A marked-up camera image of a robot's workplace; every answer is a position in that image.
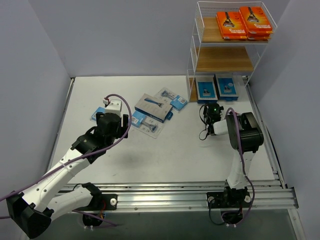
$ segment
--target black cable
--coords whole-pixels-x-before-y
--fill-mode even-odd
[[[202,105],[202,106],[200,107],[200,109],[199,109],[199,117],[200,117],[200,119],[201,119],[201,122],[203,122],[204,125],[206,125],[206,122],[205,122],[205,120],[202,119],[202,117],[201,117],[201,109],[202,109],[203,107],[205,107],[205,106],[206,106],[206,105]]]
[[[217,225],[217,226],[225,225],[225,224],[226,224],[225,221],[224,221],[224,222],[220,222],[220,223],[216,223],[216,222],[214,222],[214,221],[212,220],[212,218],[211,218],[211,207],[212,207],[212,202],[213,202],[214,200],[215,200],[215,199],[213,198],[213,199],[210,201],[210,204],[209,204],[209,218],[210,218],[211,222],[212,222],[214,225]]]
[[[206,140],[207,137],[210,135],[210,134],[207,132],[206,135],[205,135],[205,138],[200,138],[200,135],[201,135],[204,131],[207,131],[207,128],[203,129],[203,130],[199,133],[199,139],[200,139],[201,141]]]
[[[204,131],[207,131],[207,124],[206,124],[205,120],[201,117],[201,109],[202,109],[203,107],[206,107],[206,105],[202,105],[202,106],[200,107],[200,109],[199,109],[199,117],[200,117],[201,122],[203,122],[203,124],[204,124],[204,129],[199,133],[199,139],[200,139],[201,141],[206,140],[207,137],[210,135],[210,134],[207,132],[206,135],[205,135],[205,138],[200,138],[200,135],[201,135]]]
[[[230,212],[230,213],[226,213],[224,214],[221,218],[223,220],[223,222],[220,222],[220,223],[216,223],[212,220],[211,218],[211,207],[212,207],[212,202],[214,201],[215,199],[212,199],[209,203],[209,218],[210,218],[210,221],[214,224],[214,225],[217,225],[217,226],[222,226],[222,225],[225,225],[225,224],[233,224],[232,221],[234,219],[236,219],[237,217],[239,217],[240,213],[242,212],[242,207],[239,208],[239,210],[237,212]]]
[[[77,187],[78,185],[80,185],[80,184],[81,184],[81,183],[77,183],[76,185],[74,185],[72,191],[74,191],[74,190],[76,189],[76,187]]]

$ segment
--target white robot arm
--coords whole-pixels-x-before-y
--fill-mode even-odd
[[[213,130],[215,135],[225,135],[228,134],[228,125],[227,120],[224,119],[222,121],[215,122],[213,124]],[[256,151],[246,151],[243,153],[243,159],[244,159],[244,169],[245,173],[248,175],[250,171],[250,165],[252,162],[252,159],[254,158],[256,154]],[[239,150],[233,149],[233,161],[232,161],[232,167],[230,174],[228,178],[226,179],[229,187],[231,189],[244,189],[247,187],[248,182],[245,178],[244,172],[243,172],[243,166],[242,161],[240,158]]]
[[[102,193],[92,183],[82,184],[76,190],[55,197],[77,173],[92,164],[98,157],[106,153],[104,148],[112,145],[114,140],[124,135],[128,128],[129,117],[121,119],[122,101],[106,100],[105,112],[96,115],[97,126],[90,128],[78,137],[61,160],[48,172],[59,169],[39,183],[23,192],[17,192],[6,199],[10,217],[31,239],[42,234],[50,223],[58,217],[80,207],[93,206],[101,203]],[[70,164],[69,161],[84,154],[102,150],[87,158],[80,158]]]
[[[212,196],[211,199],[215,199],[212,206],[213,208],[239,208],[245,205],[245,202],[251,201],[247,188],[247,175],[255,153],[264,142],[264,136],[252,112],[227,114],[225,119],[221,120],[223,109],[217,103],[210,103],[206,104],[203,110],[202,121],[206,125],[207,136],[228,134],[233,148],[232,167],[226,179],[226,187],[221,194]]]

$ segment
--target wooden shelf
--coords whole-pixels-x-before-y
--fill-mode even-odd
[[[230,40],[223,39],[220,34],[217,19],[215,17],[204,17],[204,32],[202,36],[202,43],[251,43],[251,44],[267,44],[268,40],[249,40],[249,39],[239,39]]]
[[[200,73],[253,72],[244,46],[201,47],[196,71]]]
[[[193,79],[194,79],[193,77],[189,77],[190,88],[191,88]],[[198,101],[198,94],[197,94],[197,88],[196,88],[196,80],[194,80],[193,87],[191,89],[191,94],[190,94],[190,102],[197,102],[197,101]]]

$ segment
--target white table surface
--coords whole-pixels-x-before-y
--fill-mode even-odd
[[[252,112],[242,80],[237,80],[238,101],[219,102],[227,110]],[[132,112],[144,93],[154,95],[162,87],[187,98],[185,76],[95,76],[76,77],[62,124],[52,165],[56,164],[76,139],[95,125],[91,115],[103,107],[108,94],[119,94]],[[233,149],[228,135],[208,136],[200,141],[204,129],[199,118],[200,105],[189,103],[171,120],[157,139],[132,127],[129,136],[78,173],[69,183],[170,183],[224,181],[231,170]],[[127,114],[123,105],[122,113]],[[266,149],[261,146],[252,160],[252,180],[274,180]]]

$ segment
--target orange razor package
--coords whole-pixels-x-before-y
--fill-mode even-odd
[[[219,11],[216,20],[224,39],[246,39],[247,34],[242,24],[240,13],[237,11]]]
[[[259,6],[242,6],[239,9],[245,30],[250,34],[272,34],[272,26]]]
[[[247,32],[246,37],[250,40],[267,40],[270,39],[270,34],[252,34],[250,32]]]

